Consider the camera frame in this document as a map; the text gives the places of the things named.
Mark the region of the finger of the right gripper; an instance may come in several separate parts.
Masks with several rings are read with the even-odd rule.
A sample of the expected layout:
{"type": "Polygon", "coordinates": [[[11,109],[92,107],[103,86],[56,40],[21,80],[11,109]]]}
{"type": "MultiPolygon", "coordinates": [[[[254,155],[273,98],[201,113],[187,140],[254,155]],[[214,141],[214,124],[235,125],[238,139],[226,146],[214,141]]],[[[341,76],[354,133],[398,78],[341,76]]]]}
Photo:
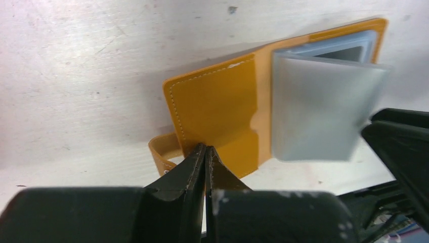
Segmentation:
{"type": "Polygon", "coordinates": [[[386,108],[374,114],[362,138],[396,178],[428,231],[428,112],[386,108]]]}

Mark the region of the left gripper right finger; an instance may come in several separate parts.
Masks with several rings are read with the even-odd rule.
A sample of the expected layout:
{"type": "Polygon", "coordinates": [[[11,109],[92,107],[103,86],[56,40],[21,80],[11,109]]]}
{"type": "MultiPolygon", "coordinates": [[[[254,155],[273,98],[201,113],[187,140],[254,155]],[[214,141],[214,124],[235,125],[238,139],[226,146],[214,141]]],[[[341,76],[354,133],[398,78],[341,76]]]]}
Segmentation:
{"type": "Polygon", "coordinates": [[[252,190],[221,161],[205,154],[208,242],[358,242],[352,217],[323,191],[252,190]]]}

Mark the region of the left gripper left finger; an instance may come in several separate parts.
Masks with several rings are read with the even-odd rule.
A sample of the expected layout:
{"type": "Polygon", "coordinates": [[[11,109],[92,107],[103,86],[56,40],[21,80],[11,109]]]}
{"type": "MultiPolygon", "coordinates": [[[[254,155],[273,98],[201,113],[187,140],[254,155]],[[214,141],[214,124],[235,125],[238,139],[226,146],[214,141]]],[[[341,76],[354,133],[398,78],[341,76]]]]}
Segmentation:
{"type": "Polygon", "coordinates": [[[200,242],[206,146],[146,187],[27,188],[1,214],[1,242],[200,242]]]}

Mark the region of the yellow leather card holder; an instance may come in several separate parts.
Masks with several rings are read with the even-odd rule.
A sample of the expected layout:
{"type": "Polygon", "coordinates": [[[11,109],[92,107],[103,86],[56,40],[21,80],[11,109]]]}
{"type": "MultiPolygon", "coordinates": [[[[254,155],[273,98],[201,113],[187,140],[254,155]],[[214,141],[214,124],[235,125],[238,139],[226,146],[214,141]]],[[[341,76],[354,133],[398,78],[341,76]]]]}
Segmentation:
{"type": "Polygon", "coordinates": [[[198,143],[214,146],[238,178],[256,171],[272,157],[272,52],[373,30],[375,50],[369,62],[376,63],[387,25],[385,18],[369,18],[286,38],[167,79],[162,89],[175,130],[152,138],[148,144],[159,174],[171,171],[175,167],[172,158],[188,156],[198,143]]]}

